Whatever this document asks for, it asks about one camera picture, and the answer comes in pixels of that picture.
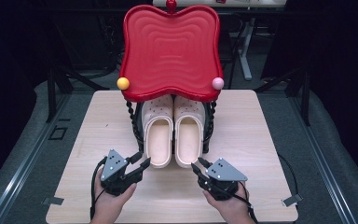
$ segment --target yellow ball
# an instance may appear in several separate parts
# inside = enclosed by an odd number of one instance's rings
[[[122,91],[126,90],[129,88],[130,86],[130,82],[128,79],[126,79],[125,77],[121,77],[117,80],[117,86],[119,89],[121,89]]]

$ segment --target black chair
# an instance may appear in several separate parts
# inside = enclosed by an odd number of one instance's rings
[[[231,89],[232,78],[234,75],[235,63],[239,56],[238,48],[241,43],[241,36],[245,29],[244,22],[240,15],[233,13],[220,13],[220,38],[219,38],[219,57],[220,63],[225,69],[231,63],[229,72],[228,89]]]

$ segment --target pink ball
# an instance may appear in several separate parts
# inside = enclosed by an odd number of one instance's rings
[[[220,91],[225,86],[225,81],[221,77],[216,77],[212,81],[212,86],[215,90]]]

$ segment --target gray floor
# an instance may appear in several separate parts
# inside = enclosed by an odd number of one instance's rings
[[[238,67],[233,89],[252,90],[264,83],[260,75],[269,44],[266,38],[253,38],[248,62],[254,78],[245,81]],[[115,89],[116,79],[117,72],[93,80]],[[47,84],[35,89],[38,99],[33,116],[0,172],[0,222],[46,222],[48,205],[42,202],[54,196],[93,94],[77,80],[72,83],[73,94],[58,92],[59,112],[50,124],[45,123]],[[358,169],[341,145],[334,123],[312,94],[311,125],[305,126],[298,115],[298,99],[286,98],[284,87],[282,83],[257,95],[275,147],[290,163],[298,191],[304,197],[298,203],[296,223],[358,223]],[[62,140],[48,140],[55,127],[66,129]],[[282,167],[295,194],[294,177],[284,161]]]

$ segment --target human hand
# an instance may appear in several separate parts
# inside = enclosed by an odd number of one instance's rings
[[[90,223],[111,224],[116,221],[116,219],[121,213],[124,204],[130,199],[133,192],[135,192],[136,184],[130,185],[130,187],[127,188],[124,193],[118,196],[106,193],[103,191],[103,187],[101,186],[102,172],[103,170],[100,169],[95,177],[95,198],[97,198],[101,192],[103,193],[98,198],[95,204],[95,214]]]
[[[236,194],[243,199],[249,200],[249,192],[244,188],[245,183],[241,183],[238,183],[238,191]],[[204,190],[203,194],[207,202],[219,211],[222,218],[228,224],[254,224],[254,221],[249,216],[248,206],[245,202],[236,198],[230,198],[226,201],[217,201],[207,190]]]

